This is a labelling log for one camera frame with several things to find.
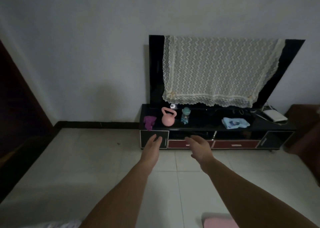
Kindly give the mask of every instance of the blue towel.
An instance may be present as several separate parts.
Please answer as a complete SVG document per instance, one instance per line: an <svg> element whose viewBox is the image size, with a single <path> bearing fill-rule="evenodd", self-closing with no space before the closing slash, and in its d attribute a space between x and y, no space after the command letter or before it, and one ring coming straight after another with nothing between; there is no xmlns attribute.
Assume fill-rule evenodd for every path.
<svg viewBox="0 0 320 228"><path fill-rule="evenodd" d="M236 128L247 128L250 124L245 119L222 119L223 125L227 129L236 129Z"/></svg>

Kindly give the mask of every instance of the electronic device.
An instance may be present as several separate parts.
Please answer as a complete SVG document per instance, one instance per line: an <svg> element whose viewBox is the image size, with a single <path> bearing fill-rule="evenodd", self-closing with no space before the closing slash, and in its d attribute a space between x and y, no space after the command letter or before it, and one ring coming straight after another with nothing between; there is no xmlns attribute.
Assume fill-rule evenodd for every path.
<svg viewBox="0 0 320 228"><path fill-rule="evenodd" d="M265 110L263 111L265 115L272 119L273 122L287 121L288 118L283 116L275 109Z"/></svg>
<svg viewBox="0 0 320 228"><path fill-rule="evenodd" d="M279 80L287 70L288 66L298 53L302 44L305 40L286 39L285 46L282 50L282 54L279 58L278 69L276 73L271 77L265 84L258 95L257 101L253 104L252 108L261 109L266 103L267 99L273 92L274 88L278 84ZM170 103L162 99L163 92L165 90L163 82L163 70L162 70L162 58L163 58L163 46L164 46L163 35L149 35L149 72L150 72L150 107L159 108L167 107L170 108ZM176 104L177 109L183 109L184 107L192 109L217 109L223 108L221 106L207 106L202 103L193 105L182 105ZM229 106L228 108L235 109L237 107Z"/></svg>

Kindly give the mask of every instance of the red drawer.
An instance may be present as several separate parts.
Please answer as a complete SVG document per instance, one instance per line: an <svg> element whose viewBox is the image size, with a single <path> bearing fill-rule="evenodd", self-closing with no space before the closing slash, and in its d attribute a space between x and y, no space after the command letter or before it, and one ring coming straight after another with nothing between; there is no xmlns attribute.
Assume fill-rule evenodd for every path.
<svg viewBox="0 0 320 228"><path fill-rule="evenodd" d="M214 143L212 140L208 140L210 147ZM169 148L185 148L188 149L189 146L185 140L169 140L168 149Z"/></svg>
<svg viewBox="0 0 320 228"><path fill-rule="evenodd" d="M256 148L258 140L216 140L213 149Z"/></svg>

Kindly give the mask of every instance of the television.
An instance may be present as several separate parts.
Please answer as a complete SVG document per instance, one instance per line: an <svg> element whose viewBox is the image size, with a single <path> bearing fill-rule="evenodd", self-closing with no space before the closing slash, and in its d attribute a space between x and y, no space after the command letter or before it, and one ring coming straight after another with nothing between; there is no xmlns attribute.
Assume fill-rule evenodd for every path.
<svg viewBox="0 0 320 228"><path fill-rule="evenodd" d="M258 109L264 106L269 96L273 92L274 88L282 78L283 74L293 61L294 57L297 55L304 41L305 40L298 39L285 40L285 46L279 58L278 69L276 73L274 73L272 78L262 88L258 95L258 99L253 104L252 108ZM164 35L149 35L150 108L170 107L170 103L162 99L162 95L165 90L162 70L164 42ZM178 104L177 108L183 109L186 106L190 109L222 108L218 105L207 106L202 103L197 103L193 105Z"/></svg>

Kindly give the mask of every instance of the human arm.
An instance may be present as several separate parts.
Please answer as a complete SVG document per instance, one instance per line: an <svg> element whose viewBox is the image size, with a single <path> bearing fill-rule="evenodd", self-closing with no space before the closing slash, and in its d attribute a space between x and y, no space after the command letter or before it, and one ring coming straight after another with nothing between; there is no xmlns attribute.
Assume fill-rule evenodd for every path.
<svg viewBox="0 0 320 228"><path fill-rule="evenodd" d="M242 178L213 157L207 141L186 138L192 157L210 177L231 216L240 228L317 227L265 190Z"/></svg>
<svg viewBox="0 0 320 228"><path fill-rule="evenodd" d="M135 227L147 179L159 158L162 137L148 140L140 161L89 213L80 228Z"/></svg>

